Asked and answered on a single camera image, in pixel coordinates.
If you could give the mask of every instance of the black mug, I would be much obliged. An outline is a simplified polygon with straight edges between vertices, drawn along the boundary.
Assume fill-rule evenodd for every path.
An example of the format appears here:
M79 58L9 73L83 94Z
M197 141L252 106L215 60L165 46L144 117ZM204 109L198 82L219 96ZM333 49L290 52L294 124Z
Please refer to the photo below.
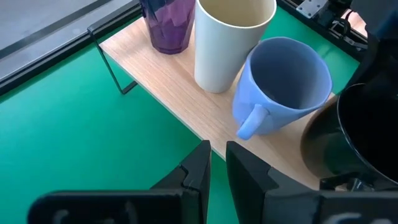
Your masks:
M301 140L307 167L322 190L396 190L398 103L365 97L365 84L334 96L308 122Z

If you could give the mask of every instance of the white cup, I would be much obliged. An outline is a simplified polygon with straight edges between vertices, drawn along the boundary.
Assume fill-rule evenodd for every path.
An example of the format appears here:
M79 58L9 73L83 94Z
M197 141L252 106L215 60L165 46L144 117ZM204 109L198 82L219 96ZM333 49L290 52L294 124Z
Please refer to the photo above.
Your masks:
M195 81L228 90L274 17L276 0L196 0Z

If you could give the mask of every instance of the gray floor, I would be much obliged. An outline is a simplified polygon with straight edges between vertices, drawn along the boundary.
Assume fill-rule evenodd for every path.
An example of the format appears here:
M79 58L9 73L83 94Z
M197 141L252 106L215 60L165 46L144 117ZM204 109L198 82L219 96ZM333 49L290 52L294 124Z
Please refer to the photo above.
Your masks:
M0 0L0 50L96 0ZM0 80L77 38L88 26L131 0L111 0L40 40L0 59Z

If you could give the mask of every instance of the cup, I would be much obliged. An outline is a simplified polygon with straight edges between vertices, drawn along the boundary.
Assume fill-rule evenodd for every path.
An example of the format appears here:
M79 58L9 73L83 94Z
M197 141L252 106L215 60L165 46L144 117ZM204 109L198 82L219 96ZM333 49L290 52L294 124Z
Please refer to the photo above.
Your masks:
M228 90L276 12L276 0L197 0L195 81L204 90Z
M249 54L233 100L241 139L269 134L321 107L329 69L309 46L286 37L263 40Z
M165 54L188 47L195 0L140 0L152 46Z
M364 87L356 84L334 96L303 132L303 160L322 179L323 190L339 185L348 190L398 187L398 101L363 95Z

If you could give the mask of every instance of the blue mug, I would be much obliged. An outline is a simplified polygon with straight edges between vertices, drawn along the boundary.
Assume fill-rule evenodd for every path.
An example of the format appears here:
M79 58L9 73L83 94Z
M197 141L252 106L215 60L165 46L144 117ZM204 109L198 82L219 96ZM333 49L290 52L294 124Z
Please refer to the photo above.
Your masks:
M311 47L286 37L266 39L248 55L233 101L236 133L269 134L323 106L329 69Z

